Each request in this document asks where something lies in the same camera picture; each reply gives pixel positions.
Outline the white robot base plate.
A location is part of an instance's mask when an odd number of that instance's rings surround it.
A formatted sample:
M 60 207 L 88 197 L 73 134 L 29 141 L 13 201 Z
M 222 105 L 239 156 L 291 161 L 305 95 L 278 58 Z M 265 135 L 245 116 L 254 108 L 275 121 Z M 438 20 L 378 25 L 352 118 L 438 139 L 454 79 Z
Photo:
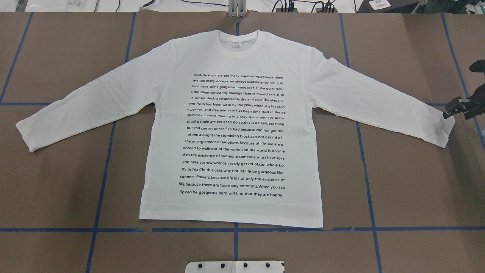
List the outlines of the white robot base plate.
M 284 273 L 283 261 L 201 261 L 190 262 L 186 273 Z

